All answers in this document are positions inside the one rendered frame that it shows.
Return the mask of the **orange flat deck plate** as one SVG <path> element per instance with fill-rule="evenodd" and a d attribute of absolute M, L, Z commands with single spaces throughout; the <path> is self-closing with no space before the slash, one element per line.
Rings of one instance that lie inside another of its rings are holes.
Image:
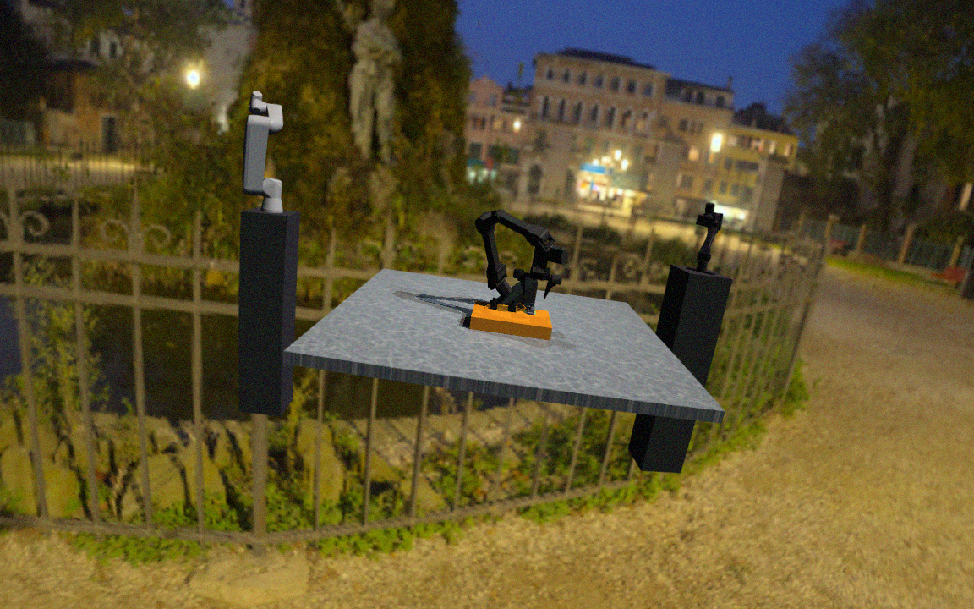
<path fill-rule="evenodd" d="M 527 315 L 527 308 L 517 307 L 515 300 L 503 305 L 497 304 L 496 299 L 492 298 L 490 302 L 475 301 L 470 329 L 551 340 L 552 326 L 548 311 L 536 310 L 534 315 Z"/>

